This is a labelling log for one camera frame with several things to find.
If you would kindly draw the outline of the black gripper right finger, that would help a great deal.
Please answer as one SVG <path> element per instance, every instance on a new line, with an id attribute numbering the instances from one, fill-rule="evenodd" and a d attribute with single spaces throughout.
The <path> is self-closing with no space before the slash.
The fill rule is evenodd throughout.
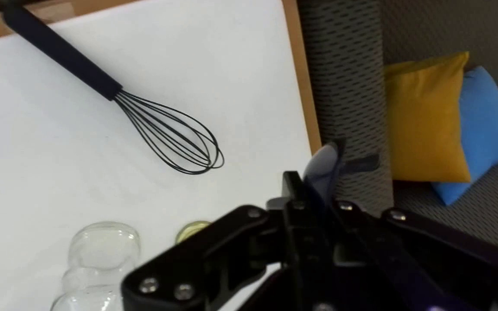
<path id="1" fill-rule="evenodd" d="M 332 208 L 337 229 L 403 311 L 498 311 L 498 248 L 410 212 Z"/>

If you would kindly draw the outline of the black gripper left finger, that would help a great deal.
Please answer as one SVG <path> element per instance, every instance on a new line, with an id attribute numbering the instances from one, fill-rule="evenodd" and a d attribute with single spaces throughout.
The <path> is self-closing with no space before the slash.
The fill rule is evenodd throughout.
<path id="1" fill-rule="evenodd" d="M 121 284 L 124 311 L 216 311 L 282 258 L 282 213 L 240 206 Z"/>

